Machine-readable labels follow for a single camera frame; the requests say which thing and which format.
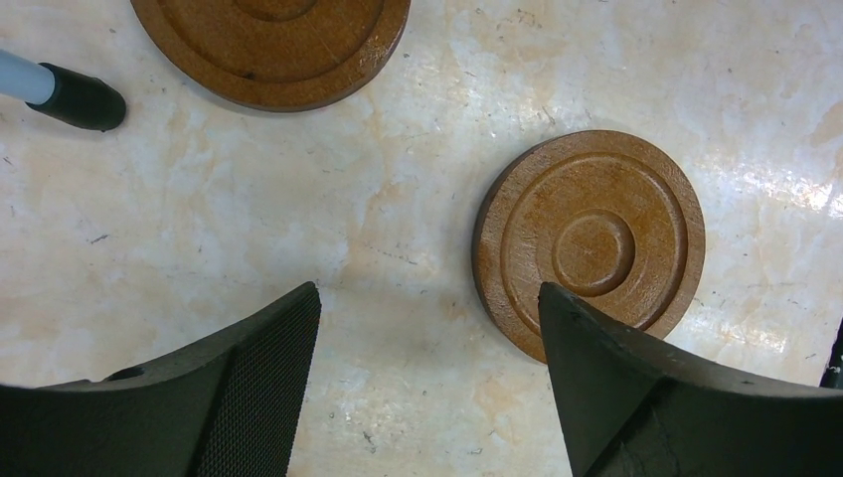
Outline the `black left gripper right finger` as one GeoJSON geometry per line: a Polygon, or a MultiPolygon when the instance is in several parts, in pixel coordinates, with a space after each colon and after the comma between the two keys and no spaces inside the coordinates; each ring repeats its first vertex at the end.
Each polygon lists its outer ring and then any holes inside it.
{"type": "Polygon", "coordinates": [[[842,394],[686,352],[540,288],[541,335],[576,476],[838,476],[842,394]]]}

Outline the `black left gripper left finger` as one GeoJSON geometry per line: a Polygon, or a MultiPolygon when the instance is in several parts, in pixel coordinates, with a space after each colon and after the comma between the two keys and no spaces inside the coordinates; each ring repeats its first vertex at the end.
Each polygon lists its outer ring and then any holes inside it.
{"type": "Polygon", "coordinates": [[[305,282],[99,382],[1,389],[5,476],[283,476],[321,315],[305,282]]]}

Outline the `dark brown wooden coaster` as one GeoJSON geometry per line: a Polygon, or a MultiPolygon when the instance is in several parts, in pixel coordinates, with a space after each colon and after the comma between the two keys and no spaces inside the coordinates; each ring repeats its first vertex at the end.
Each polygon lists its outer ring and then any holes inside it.
{"type": "Polygon", "coordinates": [[[496,177],[471,266],[492,323],[544,362],[543,283],[663,339],[694,298],[705,251],[702,208],[680,166],[638,136],[584,130],[531,147],[496,177]]]}

